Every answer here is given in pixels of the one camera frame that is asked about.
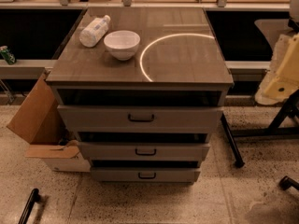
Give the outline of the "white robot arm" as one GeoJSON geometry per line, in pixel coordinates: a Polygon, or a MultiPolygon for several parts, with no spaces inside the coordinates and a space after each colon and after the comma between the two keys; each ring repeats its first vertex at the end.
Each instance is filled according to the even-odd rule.
{"type": "Polygon", "coordinates": [[[280,35],[274,46],[270,68],[254,95],[260,105],[274,105],[299,89],[299,0],[290,0],[288,26],[295,35],[280,35]]]}

